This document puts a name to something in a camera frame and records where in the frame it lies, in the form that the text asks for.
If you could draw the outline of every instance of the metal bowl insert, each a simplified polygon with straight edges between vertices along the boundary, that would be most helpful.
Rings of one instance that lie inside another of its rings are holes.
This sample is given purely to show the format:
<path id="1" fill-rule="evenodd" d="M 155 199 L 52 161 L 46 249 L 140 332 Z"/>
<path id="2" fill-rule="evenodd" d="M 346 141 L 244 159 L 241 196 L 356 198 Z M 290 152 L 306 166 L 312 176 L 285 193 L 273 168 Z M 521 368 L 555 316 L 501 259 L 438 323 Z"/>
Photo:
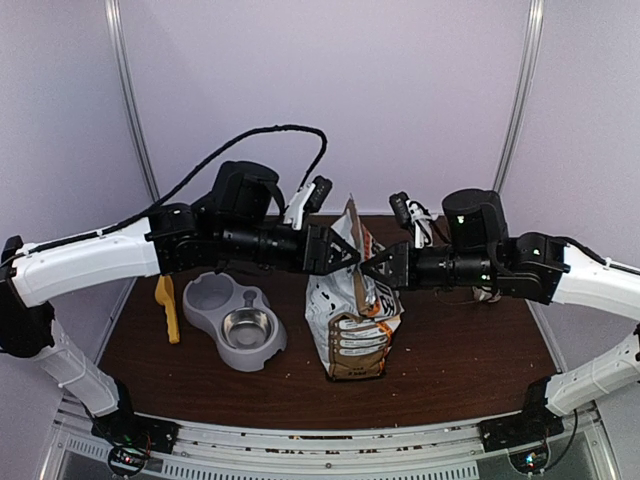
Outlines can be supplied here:
<path id="1" fill-rule="evenodd" d="M 273 331 L 269 315 L 253 307 L 238 308 L 222 321 L 222 339 L 238 350 L 255 350 L 263 346 Z"/>

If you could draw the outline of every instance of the brown tabletop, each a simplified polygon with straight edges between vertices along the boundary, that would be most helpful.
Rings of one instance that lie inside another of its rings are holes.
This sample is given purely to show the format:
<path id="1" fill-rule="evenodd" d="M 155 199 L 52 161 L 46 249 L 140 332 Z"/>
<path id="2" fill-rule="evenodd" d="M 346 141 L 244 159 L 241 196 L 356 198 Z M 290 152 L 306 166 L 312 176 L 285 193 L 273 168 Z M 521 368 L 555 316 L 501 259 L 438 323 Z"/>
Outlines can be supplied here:
<path id="1" fill-rule="evenodd" d="M 406 239 L 389 217 L 364 217 L 383 244 Z M 307 278 L 276 272 L 234 273 L 268 297 L 286 327 L 284 352 L 264 370 L 224 364 L 214 341 L 182 316 L 181 294 L 204 270 L 176 275 L 181 343 L 170 345 L 157 278 L 136 283 L 101 367 L 124 381 L 139 412 L 181 420 L 256 428 L 340 429 L 424 425 L 507 413 L 522 406 L 527 385 L 555 372 L 527 305 L 449 305 L 469 289 L 403 293 L 405 313 L 386 375 L 330 382 L 304 318 Z"/>

